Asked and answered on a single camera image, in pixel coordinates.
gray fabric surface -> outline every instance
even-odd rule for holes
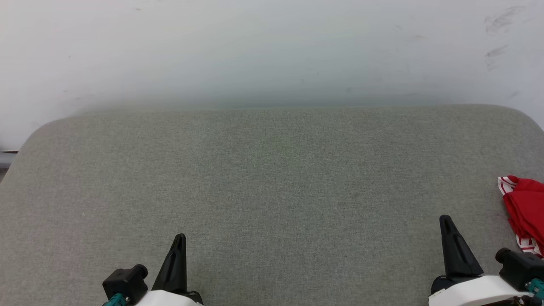
[[[481,105],[56,121],[0,184],[0,305],[101,305],[134,264],[151,286],[179,232],[206,305],[425,305],[439,215],[498,273],[496,179],[544,180],[542,152],[527,116]]]

white wall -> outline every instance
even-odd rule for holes
[[[544,1],[0,3],[2,149],[129,105],[491,103],[544,126]]]

teal cable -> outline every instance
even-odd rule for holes
[[[125,298],[122,294],[116,293],[102,306],[126,306]]]
[[[529,292],[534,293],[535,297],[544,299],[544,281],[538,278],[533,278],[529,284],[526,285]]]

towel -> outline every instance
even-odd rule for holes
[[[498,184],[517,244],[522,251],[543,258],[544,184],[513,175],[498,178]]]

red and white striped cloth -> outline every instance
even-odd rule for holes
[[[512,175],[510,175],[510,177],[503,176],[501,178],[498,178],[499,190],[503,194],[503,196],[509,192],[514,191],[514,188],[516,187],[517,182],[518,182],[518,178]],[[517,245],[520,246],[520,249],[522,251],[534,253],[540,258],[544,258],[544,256],[542,256],[542,253],[540,252],[536,239],[534,239],[533,237],[520,238],[516,234],[516,242],[517,242]]]

